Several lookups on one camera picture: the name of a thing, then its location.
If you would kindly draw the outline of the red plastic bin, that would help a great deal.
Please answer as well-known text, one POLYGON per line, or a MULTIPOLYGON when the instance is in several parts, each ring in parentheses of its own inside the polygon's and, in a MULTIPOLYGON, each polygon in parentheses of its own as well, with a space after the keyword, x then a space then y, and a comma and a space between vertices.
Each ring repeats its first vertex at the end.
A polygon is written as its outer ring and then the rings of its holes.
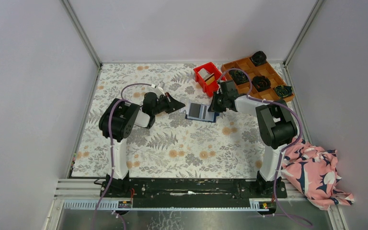
POLYGON ((208 96, 212 97, 213 93, 219 88, 218 79, 222 73, 217 66, 208 62, 193 69, 195 73, 195 81, 201 86, 202 91, 208 96))

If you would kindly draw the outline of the navy blue card holder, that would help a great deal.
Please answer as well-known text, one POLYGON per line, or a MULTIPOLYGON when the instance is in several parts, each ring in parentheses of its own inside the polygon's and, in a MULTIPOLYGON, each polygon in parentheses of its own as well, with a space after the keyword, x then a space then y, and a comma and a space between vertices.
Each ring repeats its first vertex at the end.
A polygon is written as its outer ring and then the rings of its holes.
POLYGON ((209 105, 206 104, 190 103, 185 109, 185 119, 188 120, 215 123, 218 116, 219 113, 210 112, 209 105))

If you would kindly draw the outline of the wooden compartment tray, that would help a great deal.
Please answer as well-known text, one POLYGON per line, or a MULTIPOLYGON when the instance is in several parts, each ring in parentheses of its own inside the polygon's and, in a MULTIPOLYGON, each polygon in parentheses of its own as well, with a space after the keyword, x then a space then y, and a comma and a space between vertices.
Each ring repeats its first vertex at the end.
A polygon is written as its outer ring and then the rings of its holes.
POLYGON ((227 80, 234 81, 240 94, 249 93, 254 98, 270 101, 282 99, 287 103, 295 97, 292 87, 280 76, 280 69, 273 68, 262 54, 222 64, 221 70, 227 80))

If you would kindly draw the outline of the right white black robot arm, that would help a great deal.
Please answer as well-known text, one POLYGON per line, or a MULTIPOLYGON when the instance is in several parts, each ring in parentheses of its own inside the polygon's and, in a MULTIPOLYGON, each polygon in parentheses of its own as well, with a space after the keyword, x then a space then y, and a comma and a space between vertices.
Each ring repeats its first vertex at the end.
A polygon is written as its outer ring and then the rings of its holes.
POLYGON ((233 80, 219 80, 218 84, 208 109, 210 112, 223 113, 229 109, 257 118, 265 153, 255 189, 259 196, 268 197, 274 192, 274 182, 279 178, 280 151, 291 143, 298 132, 291 109, 283 100, 267 101, 240 94, 233 80))

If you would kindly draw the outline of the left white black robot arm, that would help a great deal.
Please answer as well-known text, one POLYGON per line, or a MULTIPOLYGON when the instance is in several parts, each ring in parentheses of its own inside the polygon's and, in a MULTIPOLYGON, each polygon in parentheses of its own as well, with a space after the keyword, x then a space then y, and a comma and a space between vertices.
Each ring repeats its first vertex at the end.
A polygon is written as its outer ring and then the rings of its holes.
POLYGON ((126 99, 114 99, 99 121, 99 130, 103 137, 110 139, 109 171, 105 177, 111 191, 118 197, 129 192, 127 167, 127 138, 133 127, 150 129, 156 115, 173 113, 184 108, 185 104, 174 99, 169 93, 157 95, 148 92, 144 95, 142 105, 131 103, 126 99))

